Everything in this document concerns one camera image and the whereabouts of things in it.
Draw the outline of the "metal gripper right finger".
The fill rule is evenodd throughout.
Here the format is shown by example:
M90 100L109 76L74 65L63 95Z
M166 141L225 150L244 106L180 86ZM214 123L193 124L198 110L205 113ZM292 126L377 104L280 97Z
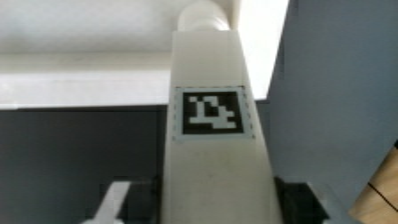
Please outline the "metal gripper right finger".
M351 224L328 192L310 182L276 180L285 224Z

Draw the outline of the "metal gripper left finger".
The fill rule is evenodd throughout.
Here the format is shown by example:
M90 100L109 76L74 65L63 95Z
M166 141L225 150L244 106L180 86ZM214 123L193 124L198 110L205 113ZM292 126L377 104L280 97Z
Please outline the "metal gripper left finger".
M155 224L159 218L161 183L157 178L111 183L95 215L82 224Z

